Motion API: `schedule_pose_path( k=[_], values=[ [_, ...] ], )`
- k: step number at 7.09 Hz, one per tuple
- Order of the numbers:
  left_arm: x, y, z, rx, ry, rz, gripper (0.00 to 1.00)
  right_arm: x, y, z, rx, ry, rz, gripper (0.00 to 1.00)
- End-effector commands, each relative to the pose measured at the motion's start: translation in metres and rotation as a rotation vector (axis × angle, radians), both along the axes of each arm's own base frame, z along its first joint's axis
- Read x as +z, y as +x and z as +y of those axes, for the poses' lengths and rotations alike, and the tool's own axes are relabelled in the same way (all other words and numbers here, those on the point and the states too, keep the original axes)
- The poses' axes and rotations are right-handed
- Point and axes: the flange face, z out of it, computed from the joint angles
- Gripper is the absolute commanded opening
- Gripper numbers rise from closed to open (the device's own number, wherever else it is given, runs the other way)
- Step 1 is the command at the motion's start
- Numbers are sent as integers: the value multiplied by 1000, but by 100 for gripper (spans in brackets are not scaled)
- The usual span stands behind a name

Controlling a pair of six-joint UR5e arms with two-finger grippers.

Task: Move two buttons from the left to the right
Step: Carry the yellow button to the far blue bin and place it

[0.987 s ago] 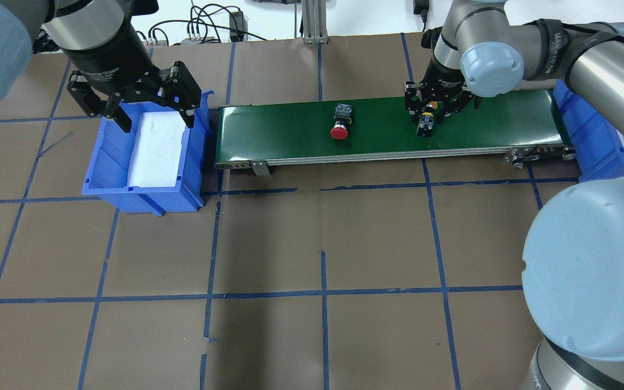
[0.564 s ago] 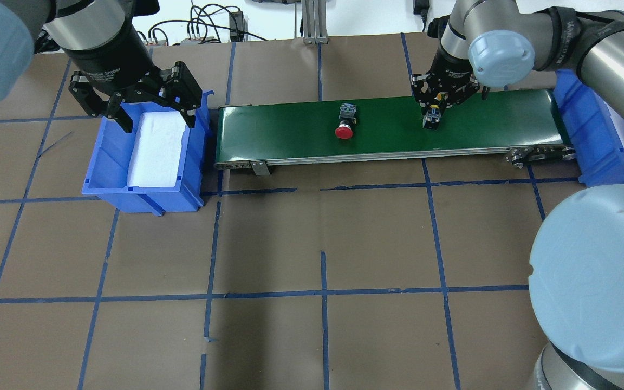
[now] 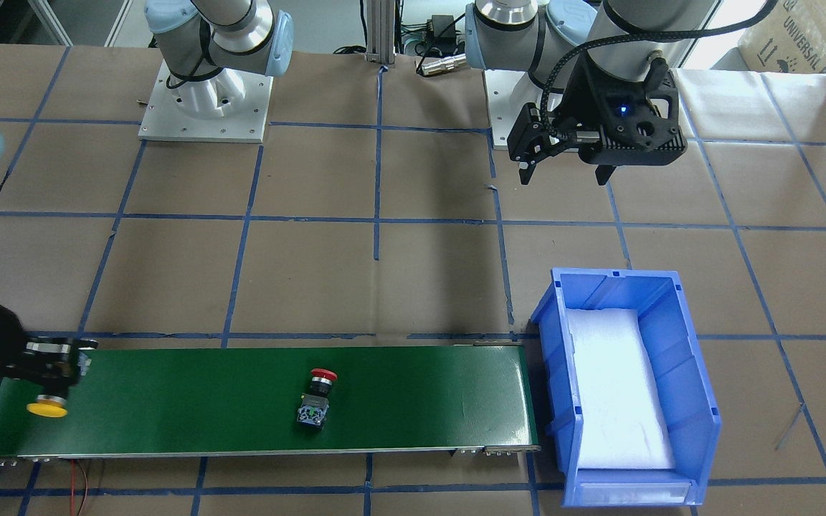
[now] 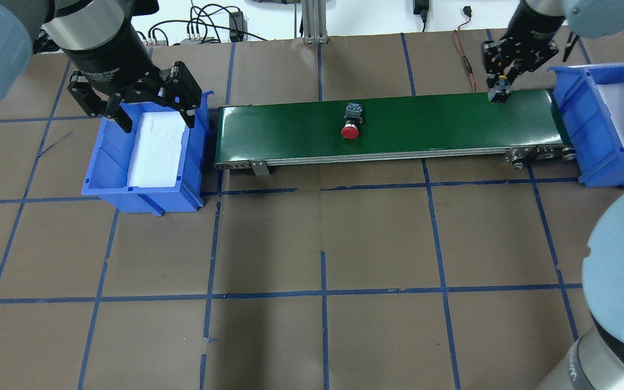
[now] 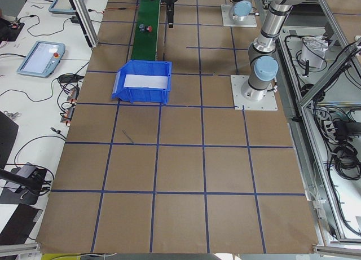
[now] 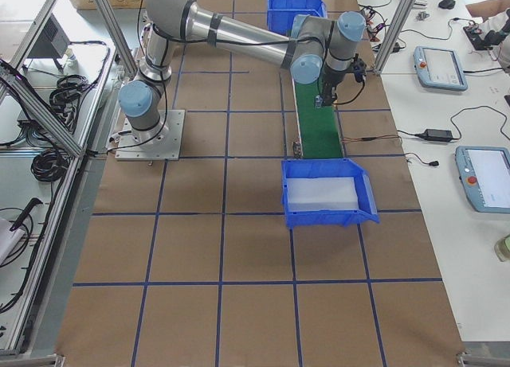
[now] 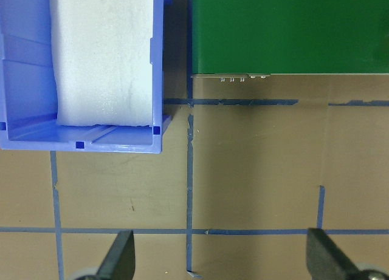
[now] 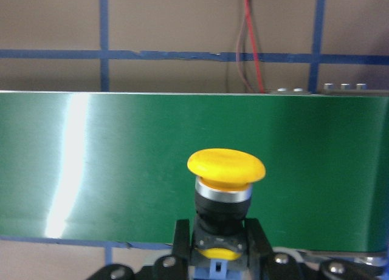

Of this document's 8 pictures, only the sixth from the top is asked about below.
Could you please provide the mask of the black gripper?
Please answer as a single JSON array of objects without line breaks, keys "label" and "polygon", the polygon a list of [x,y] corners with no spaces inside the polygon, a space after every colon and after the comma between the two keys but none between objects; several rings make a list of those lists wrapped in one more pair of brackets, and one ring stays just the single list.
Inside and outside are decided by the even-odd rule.
[{"label": "black gripper", "polygon": [[324,66],[320,86],[323,107],[330,107],[337,100],[336,87],[343,81],[346,73],[346,69],[338,70],[329,64]]}]

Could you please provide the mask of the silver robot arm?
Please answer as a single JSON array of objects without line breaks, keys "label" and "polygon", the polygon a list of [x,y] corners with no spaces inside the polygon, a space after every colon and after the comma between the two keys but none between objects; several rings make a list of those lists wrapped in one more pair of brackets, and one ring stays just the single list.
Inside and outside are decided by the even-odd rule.
[{"label": "silver robot arm", "polygon": [[278,33],[203,9],[198,0],[145,0],[151,20],[148,42],[136,78],[119,93],[131,126],[131,147],[157,150],[170,136],[168,114],[158,109],[167,98],[171,60],[177,45],[205,43],[289,71],[301,85],[318,86],[321,106],[337,99],[336,88],[348,74],[362,75],[366,65],[357,48],[365,20],[348,11],[335,21],[298,14],[291,34]]}]

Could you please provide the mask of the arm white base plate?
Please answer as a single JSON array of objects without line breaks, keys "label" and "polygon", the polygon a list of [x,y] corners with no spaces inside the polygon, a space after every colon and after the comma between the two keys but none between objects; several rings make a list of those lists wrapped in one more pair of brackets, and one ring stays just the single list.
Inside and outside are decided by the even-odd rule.
[{"label": "arm white base plate", "polygon": [[120,137],[116,160],[179,160],[186,111],[159,109],[159,114],[159,125],[149,131],[134,130],[128,118],[124,119],[123,130],[128,133]]}]

